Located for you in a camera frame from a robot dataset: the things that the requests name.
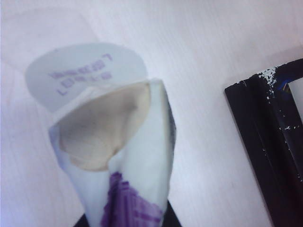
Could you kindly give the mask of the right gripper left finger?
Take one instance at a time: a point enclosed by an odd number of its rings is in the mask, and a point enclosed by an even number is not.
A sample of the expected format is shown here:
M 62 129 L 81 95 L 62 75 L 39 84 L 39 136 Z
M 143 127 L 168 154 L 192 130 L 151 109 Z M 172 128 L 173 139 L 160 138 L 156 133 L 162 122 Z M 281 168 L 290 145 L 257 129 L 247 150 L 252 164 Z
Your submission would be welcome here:
M 73 227 L 90 227 L 88 218 L 85 213 L 80 216 L 80 218 L 76 221 Z

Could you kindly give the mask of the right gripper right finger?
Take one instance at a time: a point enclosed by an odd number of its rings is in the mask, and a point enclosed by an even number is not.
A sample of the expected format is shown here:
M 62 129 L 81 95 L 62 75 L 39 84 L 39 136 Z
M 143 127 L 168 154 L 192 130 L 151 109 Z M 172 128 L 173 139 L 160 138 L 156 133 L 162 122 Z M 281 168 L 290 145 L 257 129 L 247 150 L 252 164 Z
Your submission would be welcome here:
M 168 201 L 167 209 L 162 223 L 163 227 L 182 227 L 170 201 Z

